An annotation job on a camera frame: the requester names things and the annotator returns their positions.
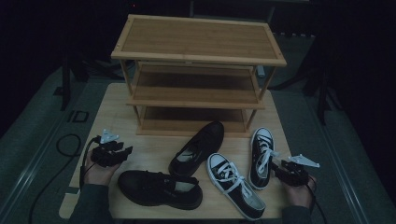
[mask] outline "shoe insole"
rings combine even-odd
[[[175,191],[188,192],[192,188],[194,188],[194,186],[195,185],[190,184],[190,183],[176,182]]]
[[[250,205],[250,207],[253,207],[255,209],[262,209],[263,207],[263,202],[260,199],[254,197],[254,195],[250,196],[249,198],[244,197],[244,200],[245,203],[247,203],[248,205]]]
[[[194,157],[195,147],[189,146],[186,150],[184,150],[180,155],[178,155],[178,161],[190,161]]]

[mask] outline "wooden shoe rack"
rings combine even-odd
[[[111,57],[120,59],[137,134],[149,135],[194,135],[219,120],[226,136],[250,137],[272,75],[286,66],[266,23],[142,15],[129,15]],[[262,88],[258,65],[273,68]]]

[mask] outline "dark background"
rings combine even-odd
[[[327,66],[336,90],[389,196],[396,177],[396,6],[393,1],[194,1],[194,14],[266,20],[274,33],[316,36],[306,60]],[[3,135],[67,56],[77,80],[85,59],[109,62],[129,13],[189,17],[188,0],[12,1],[0,6]]]

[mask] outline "floor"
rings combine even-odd
[[[288,66],[276,71],[272,85],[295,74],[312,38],[277,35],[276,41]],[[72,79],[72,101],[65,111],[61,111],[62,98],[53,95],[61,80],[61,70],[49,76],[1,139],[2,148],[7,150],[0,150],[0,223],[67,223],[59,217],[58,210],[78,160],[60,152],[73,155],[81,148],[78,139],[84,145],[106,86],[120,81],[94,72],[86,83]],[[304,96],[301,91],[304,83],[302,80],[281,91],[272,91],[272,94],[291,153],[303,153],[321,164],[320,169],[308,171],[318,178],[317,197],[328,222],[396,223],[396,209],[381,186],[348,117],[328,101],[327,125],[321,125],[316,116],[318,97]],[[87,121],[70,121],[72,111],[87,112]],[[64,138],[70,133],[78,138]],[[318,209],[314,210],[312,219],[314,223],[323,223]],[[117,221],[160,223],[149,219]],[[205,223],[242,221],[223,219],[205,220]],[[280,222],[280,219],[264,219],[256,223]]]

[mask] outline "sleeve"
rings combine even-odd
[[[302,206],[289,206],[282,210],[282,224],[312,224],[309,209]]]
[[[69,218],[70,224],[114,223],[108,210],[108,187],[86,184],[79,194],[78,203]]]

